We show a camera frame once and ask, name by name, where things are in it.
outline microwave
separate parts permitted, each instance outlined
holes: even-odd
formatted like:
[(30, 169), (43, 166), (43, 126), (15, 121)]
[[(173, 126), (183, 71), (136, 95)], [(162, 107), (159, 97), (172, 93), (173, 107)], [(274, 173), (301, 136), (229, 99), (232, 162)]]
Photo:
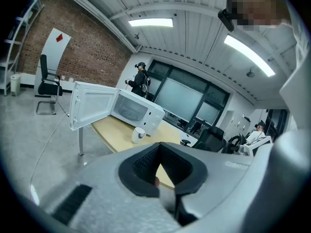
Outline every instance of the microwave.
[(134, 127), (143, 128), (148, 135), (156, 132), (165, 114), (161, 106), (133, 92), (77, 81), (69, 113), (69, 127), (73, 131), (112, 115)]

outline brick wall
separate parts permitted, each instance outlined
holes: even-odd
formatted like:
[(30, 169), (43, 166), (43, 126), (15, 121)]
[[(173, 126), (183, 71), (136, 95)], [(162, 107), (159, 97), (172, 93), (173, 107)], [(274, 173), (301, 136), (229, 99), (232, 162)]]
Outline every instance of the brick wall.
[(35, 74), (53, 28), (71, 36), (57, 74), (74, 80), (116, 86), (131, 52), (101, 22), (72, 0), (41, 0), (44, 8), (24, 42), (18, 70)]

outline white mug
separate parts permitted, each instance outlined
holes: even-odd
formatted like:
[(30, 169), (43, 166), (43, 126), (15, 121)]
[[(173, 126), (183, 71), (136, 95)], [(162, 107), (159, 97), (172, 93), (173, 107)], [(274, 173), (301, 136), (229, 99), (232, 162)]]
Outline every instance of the white mug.
[(139, 143), (142, 140), (142, 138), (145, 137), (145, 135), (146, 132), (144, 131), (144, 129), (136, 127), (132, 134), (132, 142)]

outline white trash bin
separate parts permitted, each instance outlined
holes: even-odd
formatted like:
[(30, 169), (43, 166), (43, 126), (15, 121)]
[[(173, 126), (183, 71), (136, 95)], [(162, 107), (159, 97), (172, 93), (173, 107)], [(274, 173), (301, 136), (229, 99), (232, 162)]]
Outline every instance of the white trash bin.
[(11, 94), (12, 96), (18, 96), (20, 92), (20, 74), (14, 74), (11, 76)]

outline person wearing vr headset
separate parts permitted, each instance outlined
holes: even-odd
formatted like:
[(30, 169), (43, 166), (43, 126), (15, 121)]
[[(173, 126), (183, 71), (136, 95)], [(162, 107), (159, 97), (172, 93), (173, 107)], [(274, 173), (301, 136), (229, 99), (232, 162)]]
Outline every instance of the person wearing vr headset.
[(128, 79), (125, 80), (125, 83), (132, 87), (132, 92), (143, 97), (145, 94), (142, 91), (142, 86), (144, 84), (145, 77), (148, 77), (147, 71), (145, 70), (145, 63), (139, 62), (135, 65), (138, 68), (138, 73), (136, 74), (134, 81)]
[(227, 0), (226, 8), (218, 13), (218, 18), (230, 32), (234, 31), (233, 20), (244, 26), (273, 28), (288, 25), (297, 41), (296, 68), (309, 54), (308, 30), (287, 0)]
[(246, 141), (252, 142), (252, 141), (259, 139), (260, 137), (265, 137), (266, 135), (263, 132), (265, 126), (266, 126), (266, 124), (263, 121), (260, 121), (258, 124), (256, 124), (255, 125), (256, 131), (253, 131), (249, 135), (249, 137), (247, 137)]

